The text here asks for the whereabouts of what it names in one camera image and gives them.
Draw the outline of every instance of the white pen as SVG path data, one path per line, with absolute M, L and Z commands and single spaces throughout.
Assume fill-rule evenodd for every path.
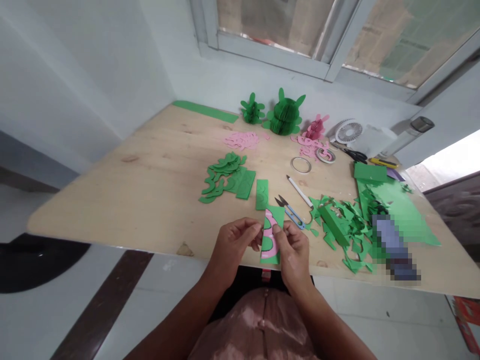
M 290 177 L 290 176 L 286 176 L 286 178 L 288 179 L 288 181 L 290 182 L 290 184 L 293 185 L 293 187 L 295 188 L 295 190 L 300 194 L 301 198 L 303 200 L 305 200 L 305 202 L 308 204 L 308 206 L 310 207 L 310 209 L 313 209 L 314 208 L 314 205 L 312 204 L 312 202 L 310 201 L 310 199 L 308 197 L 305 196 L 305 194 L 303 193 L 302 190 L 300 190 L 300 188 L 297 186 L 297 184 L 295 183 L 295 181 Z

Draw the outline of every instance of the pink shirt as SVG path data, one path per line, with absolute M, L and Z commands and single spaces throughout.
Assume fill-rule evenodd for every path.
M 293 299 L 258 288 L 205 327 L 189 359 L 318 358 Z

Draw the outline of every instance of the green honeycomb paper rabbit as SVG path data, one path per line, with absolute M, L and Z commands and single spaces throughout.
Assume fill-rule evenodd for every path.
M 255 102 L 254 92 L 250 94 L 249 103 L 242 100 L 240 104 L 245 108 L 245 109 L 241 109 L 241 112 L 243 113 L 243 118 L 246 123 L 248 124 L 262 123 L 262 120 L 260 120 L 260 118 L 264 118 L 265 113 L 261 112 L 260 110 L 265 109 L 265 105 L 262 103 Z
M 300 117 L 299 107 L 305 100 L 305 95 L 298 98 L 297 101 L 285 97 L 284 89 L 280 88 L 278 91 L 278 103 L 266 114 L 267 121 L 262 126 L 265 129 L 270 129 L 278 135 L 298 134 L 300 132 Z

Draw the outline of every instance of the person's right hand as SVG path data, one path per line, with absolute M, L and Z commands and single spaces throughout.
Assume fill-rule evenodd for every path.
M 290 294 L 308 290 L 312 285 L 309 270 L 309 238 L 291 221 L 283 230 L 273 225 L 273 236 L 280 248 L 281 278 Z

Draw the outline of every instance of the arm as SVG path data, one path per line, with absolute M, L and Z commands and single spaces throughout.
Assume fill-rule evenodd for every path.
M 200 280 L 125 360 L 186 359 L 232 285 L 247 246 L 258 249 L 261 229 L 258 221 L 247 217 L 222 226 Z
M 288 235 L 278 225 L 273 226 L 281 254 L 281 276 L 317 353 L 325 359 L 376 359 L 312 284 L 307 236 L 291 221 L 285 222 L 284 229 Z

